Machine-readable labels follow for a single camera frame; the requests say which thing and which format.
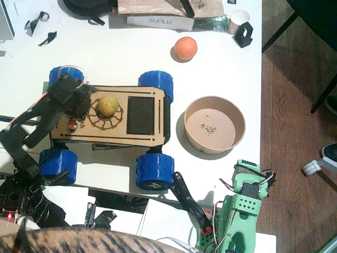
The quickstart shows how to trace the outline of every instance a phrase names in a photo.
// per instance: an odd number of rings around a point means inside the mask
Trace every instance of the wood surface with holes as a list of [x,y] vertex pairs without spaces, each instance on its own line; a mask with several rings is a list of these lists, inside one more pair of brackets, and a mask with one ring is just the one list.
[[[164,136],[165,92],[155,87],[140,86],[95,86],[98,91],[91,95],[91,108],[86,119],[76,131],[68,129],[69,118],[62,116],[52,131],[53,139],[64,142],[87,142],[94,144],[133,145],[154,147],[162,145]],[[118,111],[110,119],[98,117],[95,107],[100,98],[113,94],[119,103]],[[127,133],[128,105],[131,97],[154,99],[154,134]]]
[[[263,0],[263,43],[292,13],[286,0]],[[257,232],[277,235],[277,252],[315,252],[337,233],[336,186],[300,171],[337,141],[337,118],[323,105],[310,113],[336,73],[337,53],[301,18],[262,56],[261,166],[277,176]]]

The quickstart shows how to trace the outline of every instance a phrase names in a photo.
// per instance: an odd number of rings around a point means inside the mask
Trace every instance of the black backpack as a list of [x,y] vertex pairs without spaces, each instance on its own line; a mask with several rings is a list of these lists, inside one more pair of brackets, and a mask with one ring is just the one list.
[[117,8],[117,0],[63,0],[65,6],[74,14],[88,17],[100,25],[104,21],[99,19],[102,13],[110,12],[112,7]]

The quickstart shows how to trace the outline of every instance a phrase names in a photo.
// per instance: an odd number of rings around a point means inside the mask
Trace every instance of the black panel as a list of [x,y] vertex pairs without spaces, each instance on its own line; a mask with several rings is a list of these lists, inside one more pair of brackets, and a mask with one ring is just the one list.
[[154,135],[154,98],[128,97],[126,133]]

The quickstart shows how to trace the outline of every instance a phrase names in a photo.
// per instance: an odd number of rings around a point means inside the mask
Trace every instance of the wooden floor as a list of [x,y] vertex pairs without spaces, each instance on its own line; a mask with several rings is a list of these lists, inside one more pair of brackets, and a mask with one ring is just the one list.
[[[263,43],[292,13],[286,0],[263,1]],[[300,171],[337,142],[337,118],[324,106],[310,113],[336,73],[337,53],[300,18],[262,56],[261,165],[277,177],[257,231],[277,235],[277,252],[315,252],[337,234],[336,185]]]

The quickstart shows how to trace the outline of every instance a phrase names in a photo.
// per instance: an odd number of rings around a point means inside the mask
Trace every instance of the blue wheel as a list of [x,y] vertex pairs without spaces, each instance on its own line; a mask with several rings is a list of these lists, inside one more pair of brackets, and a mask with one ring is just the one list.
[[59,66],[53,68],[49,73],[49,84],[48,87],[60,78],[61,74],[68,74],[74,79],[78,79],[80,81],[84,80],[83,72],[75,67],[70,66]]
[[136,185],[149,191],[167,190],[173,182],[174,159],[165,154],[145,154],[136,159]]
[[69,186],[76,180],[77,155],[70,150],[46,149],[40,154],[39,164],[41,166],[41,176],[56,176],[62,171],[68,170],[66,184]]
[[165,91],[168,100],[173,102],[173,78],[164,71],[148,71],[138,79],[138,86],[156,87]]

